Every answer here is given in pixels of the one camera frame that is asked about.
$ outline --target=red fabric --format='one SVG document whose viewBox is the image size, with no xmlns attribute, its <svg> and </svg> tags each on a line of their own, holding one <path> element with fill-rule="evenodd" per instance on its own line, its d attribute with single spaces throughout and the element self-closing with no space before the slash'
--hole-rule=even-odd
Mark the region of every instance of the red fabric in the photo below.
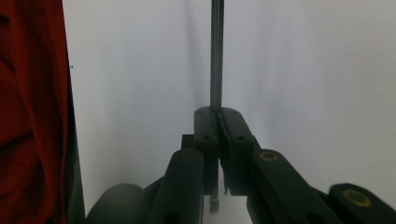
<svg viewBox="0 0 396 224">
<path fill-rule="evenodd" d="M 0 223 L 66 223 L 61 1 L 0 0 Z"/>
</svg>

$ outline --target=white wall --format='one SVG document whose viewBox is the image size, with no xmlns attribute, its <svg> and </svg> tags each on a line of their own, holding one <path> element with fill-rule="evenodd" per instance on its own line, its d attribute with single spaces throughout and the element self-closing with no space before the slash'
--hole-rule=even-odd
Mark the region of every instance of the white wall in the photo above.
<svg viewBox="0 0 396 224">
<path fill-rule="evenodd" d="M 354 183 L 394 208 L 395 9 L 228 0 L 223 68 L 223 105 L 262 147 L 313 187 Z M 162 176 L 193 133 L 209 104 L 210 0 L 68 0 L 64 14 L 88 212 L 115 184 Z M 227 200 L 206 223 L 248 223 L 245 200 Z"/>
</svg>

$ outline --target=metal rod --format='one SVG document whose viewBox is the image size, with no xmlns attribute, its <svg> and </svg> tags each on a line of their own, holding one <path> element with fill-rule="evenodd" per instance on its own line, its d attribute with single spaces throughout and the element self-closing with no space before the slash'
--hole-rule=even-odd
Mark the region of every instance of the metal rod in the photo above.
<svg viewBox="0 0 396 224">
<path fill-rule="evenodd" d="M 223 30 L 224 0 L 212 0 L 210 107 L 215 113 L 218 113 L 221 110 Z"/>
</svg>

